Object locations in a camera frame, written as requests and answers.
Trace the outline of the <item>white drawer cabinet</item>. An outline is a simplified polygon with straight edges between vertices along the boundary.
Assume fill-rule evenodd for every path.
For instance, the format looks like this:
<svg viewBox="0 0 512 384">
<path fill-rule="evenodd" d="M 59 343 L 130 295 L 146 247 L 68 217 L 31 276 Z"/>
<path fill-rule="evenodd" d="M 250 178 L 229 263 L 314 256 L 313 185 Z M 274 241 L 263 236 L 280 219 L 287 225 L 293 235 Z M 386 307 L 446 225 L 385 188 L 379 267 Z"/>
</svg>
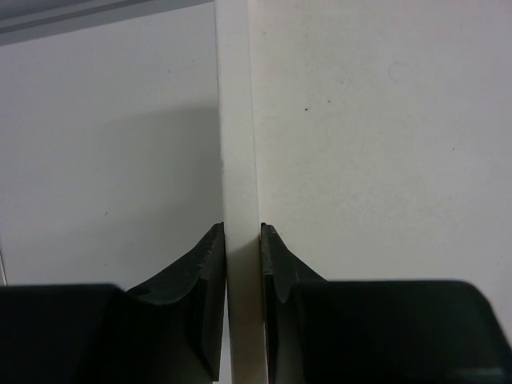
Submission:
<svg viewBox="0 0 512 384">
<path fill-rule="evenodd" d="M 214 4 L 235 383 L 266 381 L 259 227 L 332 279 L 472 283 L 511 328 L 511 4 Z"/>
</svg>

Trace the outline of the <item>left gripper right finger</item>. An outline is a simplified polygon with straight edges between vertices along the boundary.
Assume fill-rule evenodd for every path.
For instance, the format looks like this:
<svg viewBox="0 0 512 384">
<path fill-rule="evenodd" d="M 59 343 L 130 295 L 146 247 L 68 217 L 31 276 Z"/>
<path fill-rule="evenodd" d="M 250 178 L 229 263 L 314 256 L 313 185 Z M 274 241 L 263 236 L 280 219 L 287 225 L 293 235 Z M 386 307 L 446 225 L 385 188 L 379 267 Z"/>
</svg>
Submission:
<svg viewBox="0 0 512 384">
<path fill-rule="evenodd" d="M 510 344 L 475 286 L 329 281 L 269 224 L 260 248 L 269 382 L 510 382 Z"/>
</svg>

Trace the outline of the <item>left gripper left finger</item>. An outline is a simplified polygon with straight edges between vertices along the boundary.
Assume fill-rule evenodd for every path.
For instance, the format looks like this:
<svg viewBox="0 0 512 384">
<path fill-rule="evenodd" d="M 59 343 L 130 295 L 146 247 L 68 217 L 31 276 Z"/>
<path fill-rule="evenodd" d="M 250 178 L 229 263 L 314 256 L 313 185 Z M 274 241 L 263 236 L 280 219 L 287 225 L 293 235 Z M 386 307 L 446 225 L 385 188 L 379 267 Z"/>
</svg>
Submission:
<svg viewBox="0 0 512 384">
<path fill-rule="evenodd" d="M 197 245 L 143 283 L 6 286 L 4 383 L 212 383 L 219 378 L 225 235 Z"/>
</svg>

